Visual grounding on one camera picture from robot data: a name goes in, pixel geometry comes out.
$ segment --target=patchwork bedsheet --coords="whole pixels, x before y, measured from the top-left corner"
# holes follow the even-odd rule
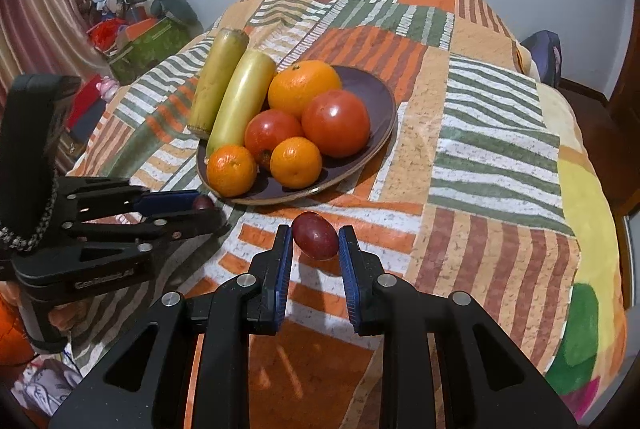
[[[536,81],[528,52],[492,8],[484,0],[240,0],[120,90],[73,173],[204,189],[185,125],[222,27],[244,28],[250,47],[280,68],[321,59],[374,73],[395,95],[398,130],[334,189],[284,206],[218,202],[228,234],[185,241],[156,281],[93,301],[72,334],[82,373],[162,293],[214,290],[271,246],[279,224],[314,210],[336,229],[353,225],[363,249],[418,289],[470,292],[580,418],[624,353],[613,221],[572,110]],[[337,262],[296,249],[282,331],[250,348],[252,427],[377,427],[381,351],[379,338],[353,334]]]

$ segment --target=striped curtain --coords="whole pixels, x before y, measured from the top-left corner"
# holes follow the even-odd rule
[[[0,119],[9,87],[21,73],[76,75],[109,67],[88,41],[82,15],[89,0],[0,0]]]

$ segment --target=silver rivet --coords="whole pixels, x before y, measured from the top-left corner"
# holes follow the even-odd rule
[[[398,279],[396,279],[395,275],[391,275],[391,274],[380,274],[378,276],[378,284],[380,286],[384,286],[384,287],[389,287],[389,286],[393,286],[394,284],[396,284],[398,282]]]
[[[255,284],[255,275],[252,274],[242,274],[238,276],[236,282],[241,285],[242,288],[246,288]]]
[[[471,304],[471,295],[466,292],[453,292],[451,298],[455,304],[460,306],[469,306]]]
[[[162,296],[162,304],[164,306],[174,306],[180,302],[180,294],[178,292],[167,292]]]

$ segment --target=triangular cutout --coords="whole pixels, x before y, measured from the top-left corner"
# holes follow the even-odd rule
[[[486,381],[493,391],[500,391],[524,381],[522,370],[484,325],[476,324],[474,335],[482,358]]]
[[[109,368],[104,381],[132,393],[139,390],[156,335],[158,335],[158,325],[151,324],[146,327],[124,355]]]

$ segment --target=grape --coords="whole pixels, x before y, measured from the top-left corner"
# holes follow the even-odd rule
[[[291,225],[293,240],[311,259],[324,261],[338,252],[338,235],[331,223],[315,212],[303,212]]]
[[[215,208],[215,204],[213,203],[213,200],[206,194],[201,194],[193,200],[193,203],[191,203],[191,208],[193,210],[203,210],[204,208]]]

